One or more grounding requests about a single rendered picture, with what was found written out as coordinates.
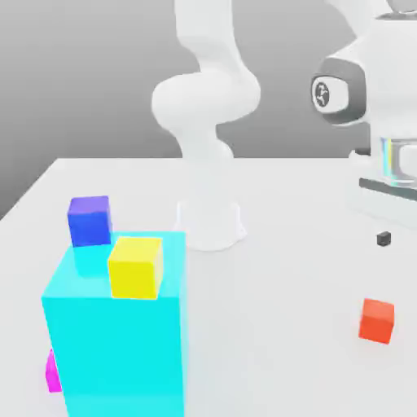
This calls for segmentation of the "small blue cube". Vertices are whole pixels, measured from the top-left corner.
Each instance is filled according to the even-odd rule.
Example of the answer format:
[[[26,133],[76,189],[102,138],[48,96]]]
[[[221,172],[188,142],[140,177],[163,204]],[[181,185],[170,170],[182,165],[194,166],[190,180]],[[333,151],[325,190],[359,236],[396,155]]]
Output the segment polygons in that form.
[[[73,247],[111,243],[112,220],[106,195],[72,198],[67,217]]]

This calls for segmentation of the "small orange cube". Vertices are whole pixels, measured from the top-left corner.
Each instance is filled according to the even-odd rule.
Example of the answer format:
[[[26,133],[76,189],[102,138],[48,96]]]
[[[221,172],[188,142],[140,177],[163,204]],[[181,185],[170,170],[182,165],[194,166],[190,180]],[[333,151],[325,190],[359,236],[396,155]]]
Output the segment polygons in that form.
[[[365,298],[358,337],[388,345],[395,323],[394,304]]]

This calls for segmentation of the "large cyan box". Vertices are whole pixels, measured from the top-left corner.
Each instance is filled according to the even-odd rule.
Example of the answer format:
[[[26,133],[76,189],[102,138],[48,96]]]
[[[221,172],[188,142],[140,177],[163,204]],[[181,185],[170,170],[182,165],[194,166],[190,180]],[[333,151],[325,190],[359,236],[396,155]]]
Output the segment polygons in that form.
[[[68,417],[185,417],[186,237],[159,232],[164,278],[153,301],[117,299],[111,245],[67,248],[42,294]]]

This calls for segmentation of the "small yellow cube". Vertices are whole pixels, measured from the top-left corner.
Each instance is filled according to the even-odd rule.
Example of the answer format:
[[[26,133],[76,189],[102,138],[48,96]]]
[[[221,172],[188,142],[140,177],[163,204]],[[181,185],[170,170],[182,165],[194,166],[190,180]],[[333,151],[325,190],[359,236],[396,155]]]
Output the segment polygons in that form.
[[[119,237],[108,272],[114,298],[155,300],[164,274],[162,238]]]

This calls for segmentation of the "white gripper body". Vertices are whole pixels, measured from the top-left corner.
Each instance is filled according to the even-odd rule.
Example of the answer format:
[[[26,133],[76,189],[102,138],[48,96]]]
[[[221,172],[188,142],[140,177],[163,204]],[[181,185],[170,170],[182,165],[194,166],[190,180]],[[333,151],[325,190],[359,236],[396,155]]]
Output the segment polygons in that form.
[[[348,205],[362,214],[417,230],[417,190],[374,179],[349,180]]]

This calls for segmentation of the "small magenta cube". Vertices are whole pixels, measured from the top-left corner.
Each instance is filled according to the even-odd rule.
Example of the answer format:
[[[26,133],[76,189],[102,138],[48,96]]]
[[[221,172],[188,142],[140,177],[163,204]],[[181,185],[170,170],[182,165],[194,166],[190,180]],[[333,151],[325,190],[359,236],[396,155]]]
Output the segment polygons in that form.
[[[50,393],[60,393],[62,391],[53,349],[50,349],[47,356],[45,377],[47,388]]]

